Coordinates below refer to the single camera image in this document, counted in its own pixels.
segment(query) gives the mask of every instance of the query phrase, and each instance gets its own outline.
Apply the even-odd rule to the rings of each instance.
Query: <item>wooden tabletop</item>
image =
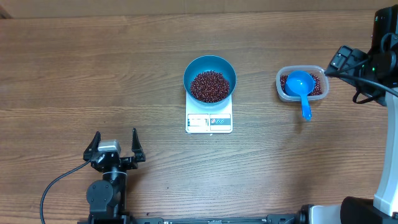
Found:
[[[374,11],[270,12],[0,20],[0,223],[39,223],[45,187],[83,163],[96,131],[132,155],[137,128],[147,162],[129,171],[136,217],[249,217],[301,205],[373,198],[387,109],[356,105],[330,79],[311,103],[283,103],[276,73],[326,67],[341,45],[367,51]],[[185,133],[182,76],[219,55],[236,70],[231,134]],[[90,167],[62,179],[44,203],[47,223],[87,218]]]

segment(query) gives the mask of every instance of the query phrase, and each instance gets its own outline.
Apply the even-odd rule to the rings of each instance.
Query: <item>white digital scale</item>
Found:
[[[231,133],[232,95],[218,105],[205,106],[186,94],[185,130],[187,133]]]

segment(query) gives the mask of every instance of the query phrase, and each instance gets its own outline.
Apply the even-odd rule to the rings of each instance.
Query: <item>scale logo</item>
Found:
[[[224,119],[211,119],[210,121],[211,124],[222,124],[224,123]]]

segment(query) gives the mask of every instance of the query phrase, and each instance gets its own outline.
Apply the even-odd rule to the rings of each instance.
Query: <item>bowl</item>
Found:
[[[228,96],[215,103],[205,103],[200,100],[197,100],[193,97],[191,93],[191,82],[196,78],[197,75],[203,72],[215,71],[218,73],[222,73],[224,78],[229,82],[229,93]],[[204,55],[193,60],[185,69],[184,73],[184,88],[187,93],[199,104],[203,106],[215,106],[222,102],[224,102],[229,96],[231,96],[232,92],[235,90],[236,86],[236,73],[232,65],[227,62],[225,59],[215,55]]]
[[[282,100],[283,102],[301,102],[299,96],[289,96],[288,94],[284,93],[284,91],[282,90],[282,85],[280,84],[281,76],[290,75],[292,72],[297,70],[308,72],[319,78],[322,94],[317,96],[308,96],[309,101],[320,100],[327,96],[327,94],[329,93],[329,80],[325,76],[325,71],[323,68],[316,65],[294,65],[282,68],[276,75],[276,89],[278,91],[280,100]]]

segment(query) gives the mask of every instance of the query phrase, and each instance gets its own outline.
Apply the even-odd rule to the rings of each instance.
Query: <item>blue bowl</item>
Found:
[[[205,103],[195,99],[191,93],[191,82],[196,76],[202,72],[215,71],[222,73],[224,78],[229,82],[229,94],[225,98],[231,96],[236,86],[236,73],[232,65],[225,59],[215,55],[204,55],[193,60],[185,69],[184,73],[184,88],[187,93],[199,104],[204,106],[215,106],[225,101],[225,99],[216,103]]]

